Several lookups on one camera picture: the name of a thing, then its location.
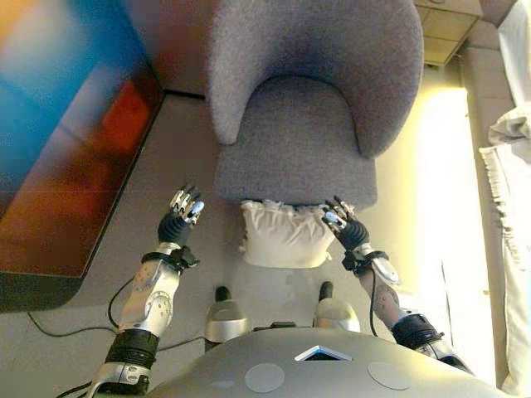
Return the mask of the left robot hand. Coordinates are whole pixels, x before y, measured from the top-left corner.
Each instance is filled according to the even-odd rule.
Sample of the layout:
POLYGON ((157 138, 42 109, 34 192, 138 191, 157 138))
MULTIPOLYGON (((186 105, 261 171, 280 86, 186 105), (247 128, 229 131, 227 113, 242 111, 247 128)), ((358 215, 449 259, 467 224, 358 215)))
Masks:
POLYGON ((158 242, 183 247, 204 208, 202 194, 195 185, 187 183, 180 187, 158 224, 158 242))

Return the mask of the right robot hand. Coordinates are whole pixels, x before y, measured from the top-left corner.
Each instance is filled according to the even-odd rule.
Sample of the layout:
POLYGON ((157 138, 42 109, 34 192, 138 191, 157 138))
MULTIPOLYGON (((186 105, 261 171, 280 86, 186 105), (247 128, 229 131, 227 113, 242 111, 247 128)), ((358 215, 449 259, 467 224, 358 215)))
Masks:
POLYGON ((369 242, 368 229, 358 219, 353 205, 334 196, 332 201, 324 202, 323 212, 323 223, 332 231, 344 249, 356 250, 369 242))

